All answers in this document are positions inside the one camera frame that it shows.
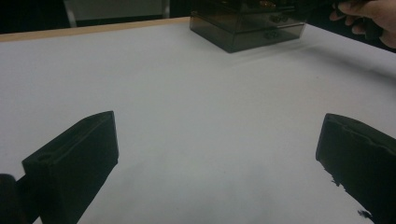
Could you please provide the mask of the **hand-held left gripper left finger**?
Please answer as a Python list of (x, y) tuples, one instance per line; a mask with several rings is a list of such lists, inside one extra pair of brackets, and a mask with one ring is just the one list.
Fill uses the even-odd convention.
[(89, 116), (22, 161), (43, 224), (77, 224), (118, 164), (114, 113)]

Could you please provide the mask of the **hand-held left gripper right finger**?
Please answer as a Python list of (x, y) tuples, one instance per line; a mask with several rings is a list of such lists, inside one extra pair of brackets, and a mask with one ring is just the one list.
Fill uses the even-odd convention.
[(356, 119), (324, 117), (316, 160), (374, 224), (396, 224), (396, 139)]

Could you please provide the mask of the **dark transparent drawer box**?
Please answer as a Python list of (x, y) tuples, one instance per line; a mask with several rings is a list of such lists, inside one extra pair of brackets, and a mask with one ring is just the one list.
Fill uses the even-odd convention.
[(298, 39), (308, 16), (298, 0), (191, 0), (190, 28), (237, 52)]

